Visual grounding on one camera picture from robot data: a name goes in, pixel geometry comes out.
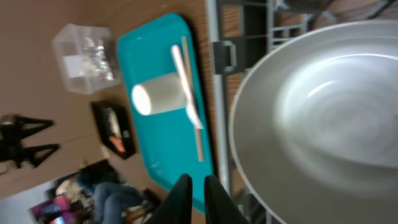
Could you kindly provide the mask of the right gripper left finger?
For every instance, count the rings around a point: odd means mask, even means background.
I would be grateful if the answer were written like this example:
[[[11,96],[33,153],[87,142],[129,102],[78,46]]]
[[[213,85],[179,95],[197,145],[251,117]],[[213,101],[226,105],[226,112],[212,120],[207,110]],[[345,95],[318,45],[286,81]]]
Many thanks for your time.
[[[191,224],[192,195],[192,178],[182,174],[145,224]]]

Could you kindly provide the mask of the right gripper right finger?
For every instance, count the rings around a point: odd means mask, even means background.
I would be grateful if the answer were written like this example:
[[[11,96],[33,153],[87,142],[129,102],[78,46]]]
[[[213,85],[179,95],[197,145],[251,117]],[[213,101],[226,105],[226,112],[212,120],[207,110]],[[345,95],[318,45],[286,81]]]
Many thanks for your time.
[[[215,175],[204,182],[206,224],[249,224]]]

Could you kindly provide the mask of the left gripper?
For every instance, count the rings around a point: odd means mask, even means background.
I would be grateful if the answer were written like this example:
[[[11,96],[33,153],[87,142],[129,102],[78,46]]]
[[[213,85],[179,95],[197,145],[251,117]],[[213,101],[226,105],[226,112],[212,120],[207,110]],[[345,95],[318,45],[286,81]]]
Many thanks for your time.
[[[26,147],[22,151],[21,139],[27,138],[54,125],[50,119],[30,118],[17,114],[1,117],[1,162],[12,161],[16,169],[23,161],[35,168],[60,149],[59,144]]]

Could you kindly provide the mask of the orange carrot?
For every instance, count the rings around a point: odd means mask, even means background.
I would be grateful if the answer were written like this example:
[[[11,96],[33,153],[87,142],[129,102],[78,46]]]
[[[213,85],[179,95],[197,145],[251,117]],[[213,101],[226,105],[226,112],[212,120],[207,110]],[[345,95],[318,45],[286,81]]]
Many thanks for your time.
[[[122,140],[120,140],[116,136],[110,136],[109,140],[112,142],[112,144],[115,146],[115,148],[120,152],[120,153],[125,153],[126,150],[124,148]]]

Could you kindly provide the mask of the aluminium foil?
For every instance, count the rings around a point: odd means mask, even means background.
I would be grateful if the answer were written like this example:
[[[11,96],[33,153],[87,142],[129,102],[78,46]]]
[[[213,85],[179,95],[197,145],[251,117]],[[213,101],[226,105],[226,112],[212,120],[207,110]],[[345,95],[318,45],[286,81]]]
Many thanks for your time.
[[[114,80],[112,68],[106,58],[105,42],[102,39],[84,38],[83,55],[93,76],[99,80]]]

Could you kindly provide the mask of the grey bowl with rice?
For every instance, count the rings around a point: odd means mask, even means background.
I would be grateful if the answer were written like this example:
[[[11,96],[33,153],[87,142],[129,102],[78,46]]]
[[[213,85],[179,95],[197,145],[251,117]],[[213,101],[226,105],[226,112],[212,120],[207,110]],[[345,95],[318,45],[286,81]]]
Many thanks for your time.
[[[282,223],[396,223],[397,21],[325,27],[261,58],[234,98],[229,141]]]

